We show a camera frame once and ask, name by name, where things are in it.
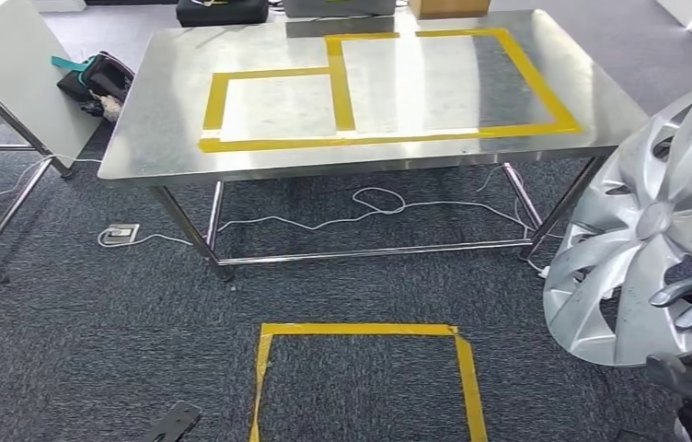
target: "teal strap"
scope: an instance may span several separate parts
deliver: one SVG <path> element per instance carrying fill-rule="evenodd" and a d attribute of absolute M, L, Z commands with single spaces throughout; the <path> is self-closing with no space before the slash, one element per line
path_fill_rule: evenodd
<path fill-rule="evenodd" d="M 56 67 L 63 67 L 64 69 L 69 69 L 71 71 L 83 72 L 91 64 L 91 59 L 89 58 L 83 63 L 75 63 L 69 60 L 65 60 L 62 57 L 51 57 L 51 64 Z"/>

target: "hubcap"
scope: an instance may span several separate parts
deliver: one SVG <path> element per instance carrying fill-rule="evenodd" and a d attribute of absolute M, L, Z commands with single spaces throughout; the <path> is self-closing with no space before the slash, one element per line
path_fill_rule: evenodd
<path fill-rule="evenodd" d="M 669 140 L 668 149 L 659 148 Z M 550 333 L 573 355 L 606 366 L 691 355 L 692 330 L 674 326 L 691 305 L 649 303 L 666 286 L 666 271 L 686 256 L 692 258 L 692 93 L 628 137 L 582 194 L 544 287 Z M 610 297 L 618 303 L 613 322 L 600 308 Z"/>
<path fill-rule="evenodd" d="M 636 236 L 647 239 L 658 233 L 663 233 L 671 226 L 673 207 L 669 203 L 655 203 L 647 207 L 636 225 Z"/>

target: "yellow tape rectangle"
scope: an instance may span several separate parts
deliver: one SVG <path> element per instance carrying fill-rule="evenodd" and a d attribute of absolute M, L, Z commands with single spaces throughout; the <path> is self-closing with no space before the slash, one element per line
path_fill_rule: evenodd
<path fill-rule="evenodd" d="M 265 373 L 270 360 L 271 343 L 274 335 L 322 335 L 322 334 L 404 334 L 420 336 L 452 336 L 455 340 L 457 365 L 463 383 L 463 396 L 470 442 L 487 442 L 487 428 L 479 397 L 476 380 L 476 364 L 470 343 L 457 332 L 457 327 L 446 324 L 262 324 L 257 349 L 257 391 L 254 399 L 254 418 L 251 423 L 249 442 L 260 442 L 260 401 Z"/>
<path fill-rule="evenodd" d="M 379 145 L 386 143 L 426 142 L 463 140 L 473 138 L 498 138 L 509 136 L 530 136 L 544 134 L 577 133 L 582 127 L 547 85 L 544 77 L 536 70 L 522 47 L 507 29 L 443 29 L 420 30 L 414 38 L 454 37 L 464 35 L 485 35 L 494 37 L 512 61 L 517 71 L 534 94 L 547 108 L 553 122 L 533 122 L 528 124 L 508 124 L 474 128 L 467 132 L 419 134 L 401 136 L 397 134 L 358 134 L 354 121 L 352 98 L 349 90 L 349 79 L 343 57 L 343 42 L 354 40 L 379 40 L 401 38 L 396 32 L 373 34 L 336 34 L 324 38 L 327 50 L 328 65 L 295 69 L 278 69 L 266 71 L 246 71 L 213 74 L 210 96 L 205 112 L 204 131 L 215 131 L 203 134 L 198 143 L 203 152 L 230 152 L 251 150 L 292 149 L 306 147 L 323 147 L 336 145 Z M 331 137 L 311 138 L 273 138 L 241 141 L 222 141 L 220 130 L 224 122 L 226 93 L 229 80 L 247 78 L 272 78 L 277 76 L 312 76 L 328 75 L 332 96 L 333 117 L 338 133 Z"/>

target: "white cable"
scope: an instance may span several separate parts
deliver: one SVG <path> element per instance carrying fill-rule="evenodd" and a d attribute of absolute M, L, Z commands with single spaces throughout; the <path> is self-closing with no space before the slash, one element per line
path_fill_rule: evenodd
<path fill-rule="evenodd" d="M 97 244 L 104 247 L 105 249 L 115 249 L 117 247 L 136 246 L 138 244 L 143 244 L 144 242 L 146 242 L 147 240 L 149 240 L 151 238 L 162 238 L 162 239 L 166 239 L 168 241 L 178 242 L 180 244 L 186 244 L 187 246 L 192 245 L 190 242 L 185 241 L 183 239 L 172 238 L 172 237 L 169 237 L 167 235 L 162 235 L 161 233 L 155 233 L 155 234 L 149 235 L 143 239 L 138 239 L 136 241 L 127 242 L 124 244 L 105 244 L 105 242 L 104 242 L 105 235 L 109 234 L 110 232 L 120 232 L 120 231 L 121 231 L 120 229 L 115 228 L 115 227 L 108 227 L 105 230 L 102 230 L 101 232 L 99 232 L 97 234 Z"/>
<path fill-rule="evenodd" d="M 102 162 L 99 159 L 76 159 L 76 158 L 70 158 L 70 157 L 65 156 L 65 155 L 48 155 L 46 157 L 43 157 L 40 161 L 37 161 L 37 162 L 33 163 L 31 166 L 24 169 L 24 171 L 21 172 L 21 175 L 18 177 L 18 180 L 16 180 L 16 185 L 14 185 L 11 189 L 8 189 L 6 191 L 1 191 L 0 196 L 7 195 L 8 193 L 11 193 L 11 192 L 15 192 L 18 189 L 18 187 L 20 187 L 21 182 L 24 180 L 24 177 L 27 175 L 27 173 L 29 173 L 30 170 L 39 166 L 43 161 L 45 161 L 49 158 L 53 158 L 53 157 L 62 157 L 62 158 L 67 158 L 67 159 L 71 159 L 73 161 L 78 161 L 78 162 L 94 162 L 94 163 L 101 163 Z"/>
<path fill-rule="evenodd" d="M 49 159 L 49 158 L 53 158 L 53 157 L 66 158 L 66 159 L 70 159 L 70 160 L 72 160 L 72 161 L 74 161 L 74 162 L 90 162 L 90 163 L 101 163 L 101 162 L 102 162 L 102 160 L 100 160 L 100 159 L 72 158 L 72 157 L 68 157 L 68 156 L 66 156 L 66 155 L 59 155 L 59 154 L 48 155 L 48 156 L 46 156 L 46 157 L 43 157 L 40 161 L 37 161 L 37 162 L 33 163 L 31 166 L 29 166 L 29 167 L 27 167 L 26 169 L 24 169 L 24 171 L 21 172 L 21 175 L 20 175 L 20 176 L 18 177 L 18 179 L 16 180 L 16 184 L 15 184 L 11 189 L 8 189 L 8 190 L 6 190 L 6 191 L 1 191 L 1 192 L 0 192 L 0 196 L 1 196 L 1 195 L 8 194 L 8 193 L 11 193 L 11 192 L 14 192 L 15 190 L 17 190 L 18 187 L 20 187 L 21 182 L 23 181 L 24 177 L 26 176 L 27 173 L 29 173 L 30 170 L 32 170 L 32 169 L 34 169 L 35 167 L 37 167 L 37 166 L 38 166 L 39 164 L 41 164 L 43 161 L 45 161 L 45 160 L 47 160 L 47 159 Z M 487 186 L 488 186 L 488 184 L 490 184 L 490 180 L 492 179 L 492 175 L 495 173 L 496 170 L 498 170 L 498 169 L 500 169 L 500 168 L 502 168 L 502 166 L 496 166 L 496 167 L 492 168 L 492 169 L 490 170 L 490 172 L 487 174 L 487 178 L 484 180 L 484 184 L 482 184 L 481 187 L 479 187 L 478 189 L 476 189 L 476 190 L 474 191 L 474 193 L 479 193 L 479 192 L 483 191 L 484 189 L 486 189 Z M 523 181 L 522 176 L 519 174 L 518 171 L 515 170 L 514 172 L 516 173 L 517 177 L 519 178 L 520 183 L 522 183 L 522 181 Z M 378 207 L 376 207 L 376 206 L 374 206 L 374 205 L 372 205 L 372 204 L 366 202 L 365 200 L 361 200 L 361 199 L 359 198 L 359 196 L 360 196 L 361 194 L 365 193 L 365 192 L 368 192 L 368 191 L 376 191 L 376 192 L 389 193 L 390 195 L 392 195 L 392 196 L 398 198 L 398 200 L 400 200 L 400 206 L 398 206 L 397 208 L 392 209 L 392 210 L 384 210 L 384 209 L 380 209 L 380 208 L 378 208 Z M 256 219 L 229 221 L 229 222 L 227 222 L 226 224 L 224 224 L 223 226 L 219 227 L 217 231 L 218 231 L 218 232 L 221 232 L 221 231 L 225 230 L 226 228 L 228 228 L 228 227 L 230 227 L 230 226 L 235 226 L 235 225 L 247 225 L 247 224 L 257 224 L 257 223 L 262 223 L 262 222 L 269 221 L 269 220 L 272 220 L 272 219 L 273 219 L 273 220 L 276 220 L 276 221 L 280 221 L 280 222 L 282 222 L 282 223 L 290 224 L 290 225 L 292 225 L 292 226 L 300 227 L 300 228 L 303 228 L 303 229 L 305 229 L 305 230 L 314 231 L 314 230 L 319 230 L 319 229 L 321 229 L 322 227 L 330 226 L 330 225 L 333 225 L 333 224 L 339 224 L 339 223 L 356 223 L 356 222 L 362 221 L 362 220 L 364 220 L 365 218 L 367 218 L 367 217 L 369 217 L 369 216 L 373 216 L 373 215 L 397 215 L 397 214 L 400 214 L 400 213 L 404 212 L 404 211 L 405 211 L 407 208 L 409 208 L 409 207 L 421 207 L 421 206 L 425 206 L 425 205 L 442 205 L 442 204 L 445 204 L 445 205 L 465 205 L 465 206 L 480 207 L 480 208 L 483 208 L 483 209 L 487 209 L 487 210 L 489 210 L 490 212 L 493 212 L 493 213 L 494 213 L 495 215 L 497 215 L 497 216 L 500 216 L 500 217 L 505 218 L 505 219 L 507 219 L 507 220 L 509 220 L 509 221 L 512 221 L 512 222 L 515 223 L 515 224 L 518 224 L 518 225 L 522 226 L 522 228 L 523 228 L 523 239 L 527 239 L 527 238 L 528 238 L 528 236 L 527 236 L 528 232 L 535 232 L 535 231 L 536 231 L 534 228 L 532 228 L 532 227 L 530 227 L 528 224 L 526 224 L 526 223 L 522 220 L 522 217 L 519 215 L 519 205 L 518 205 L 518 204 L 519 204 L 519 198 L 515 198 L 515 199 L 514 199 L 514 203 L 513 203 L 514 216 L 507 215 L 507 214 L 505 214 L 505 213 L 503 213 L 503 212 L 501 212 L 501 211 L 499 211 L 499 210 L 497 210 L 497 209 L 494 209 L 494 208 L 492 208 L 492 207 L 490 207 L 490 206 L 488 206 L 488 205 L 486 205 L 486 204 L 482 204 L 482 203 L 469 203 L 469 202 L 462 202 L 462 201 L 431 201 L 431 202 L 422 202 L 422 203 L 411 203 L 411 204 L 408 204 L 408 203 L 406 202 L 406 199 L 403 198 L 402 195 L 400 195 L 399 193 L 393 192 L 393 191 L 390 191 L 390 190 L 388 190 L 388 189 L 384 189 L 384 188 L 381 188 L 381 187 L 364 187 L 364 188 L 362 188 L 362 189 L 360 189 L 360 190 L 358 190 L 357 192 L 355 192 L 355 193 L 352 194 L 352 201 L 354 201 L 354 202 L 357 203 L 357 204 L 364 205 L 365 207 L 371 209 L 371 212 L 368 212 L 368 213 L 366 213 L 366 214 L 364 214 L 364 215 L 357 216 L 356 218 L 332 219 L 332 220 L 326 221 L 326 222 L 321 223 L 321 224 L 316 225 L 316 226 L 307 226 L 307 225 L 305 225 L 305 224 L 292 221 L 292 220 L 290 220 L 290 219 L 282 218 L 282 217 L 276 216 L 276 215 L 271 215 L 271 216 L 264 216 L 264 217 L 262 217 L 262 218 L 256 218 Z M 139 239 L 139 240 L 136 240 L 136 241 L 133 241 L 133 242 L 123 243 L 123 244 L 105 244 L 105 242 L 103 242 L 103 239 L 104 239 L 105 235 L 107 235 L 107 234 L 110 233 L 111 231 L 116 231 L 116 230 L 117 230 L 117 229 L 115 229 L 115 228 L 108 227 L 108 228 L 106 228 L 105 230 L 102 230 L 101 232 L 99 232 L 99 233 L 97 234 L 97 244 L 99 244 L 99 246 L 104 247 L 104 248 L 106 248 L 106 249 L 114 249 L 114 248 L 118 248 L 118 247 L 127 247 L 127 246 L 135 246 L 135 245 L 138 245 L 138 244 L 143 244 L 144 242 L 146 242 L 147 240 L 149 240 L 149 239 L 151 239 L 151 238 L 162 238 L 162 239 L 166 239 L 166 240 L 169 240 L 169 241 L 177 242 L 177 243 L 180 243 L 180 244 L 185 244 L 185 245 L 188 245 L 188 246 L 191 246 L 191 245 L 192 245 L 190 242 L 188 242 L 188 241 L 186 241 L 186 240 L 184 240 L 184 239 L 172 238 L 172 237 L 168 237 L 168 236 L 166 236 L 166 235 L 162 235 L 162 234 L 159 234 L 159 233 L 155 233 L 155 234 L 153 234 L 153 235 L 149 235 L 149 236 L 147 236 L 147 237 L 145 237 L 145 238 L 142 238 L 142 239 Z M 550 234 L 550 236 L 553 237 L 553 238 L 563 238 L 563 237 L 560 237 L 560 236 L 557 236 L 557 235 L 551 235 L 551 234 Z M 536 271 L 538 271 L 539 274 L 542 274 L 542 273 L 544 272 L 541 268 L 539 268 L 537 265 L 535 265 L 535 264 L 532 263 L 531 261 L 528 260 L 527 263 L 528 263 L 531 267 L 533 267 Z"/>

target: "table top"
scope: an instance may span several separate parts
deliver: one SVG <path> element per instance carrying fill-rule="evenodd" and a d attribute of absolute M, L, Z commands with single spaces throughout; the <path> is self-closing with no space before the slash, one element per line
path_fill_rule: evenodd
<path fill-rule="evenodd" d="M 99 176 L 167 185 L 592 157 L 646 119 L 539 10 L 164 29 Z"/>

